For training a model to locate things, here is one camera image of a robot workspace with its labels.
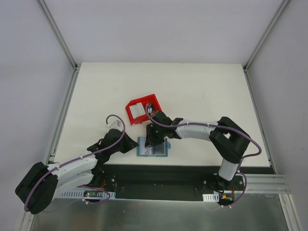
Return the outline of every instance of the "red box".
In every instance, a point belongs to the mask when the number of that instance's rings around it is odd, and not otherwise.
[[[149,117],[146,114],[139,116],[139,117],[136,117],[135,119],[133,118],[133,115],[132,115],[129,107],[136,105],[138,103],[142,103],[144,110],[145,110],[145,106],[147,105],[147,103],[152,104],[152,106],[155,108],[155,111],[161,111],[162,110],[159,103],[158,103],[158,100],[157,100],[155,94],[151,94],[151,95],[148,95],[148,96],[141,97],[139,99],[131,100],[127,104],[127,106],[125,107],[131,125],[142,124],[144,121],[149,120]]]

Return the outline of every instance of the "white table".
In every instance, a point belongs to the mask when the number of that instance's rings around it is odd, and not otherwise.
[[[262,154],[242,166],[268,167],[257,117],[240,64],[83,63],[77,78],[55,161],[78,156],[108,132],[109,114],[123,118],[135,141],[145,126],[130,125],[125,106],[130,100],[155,93],[163,112],[174,119],[215,121],[230,117],[262,147]],[[137,157],[137,149],[113,154],[108,164],[220,166],[211,142],[171,139],[168,157]],[[250,144],[245,154],[257,148]]]

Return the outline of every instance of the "gray wall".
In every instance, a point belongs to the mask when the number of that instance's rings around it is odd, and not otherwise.
[[[278,172],[308,229],[308,1],[293,0],[248,76]]]
[[[46,0],[81,62],[245,64],[282,0]]]
[[[0,1],[0,230],[23,203],[14,190],[42,161],[73,70],[35,0]]]

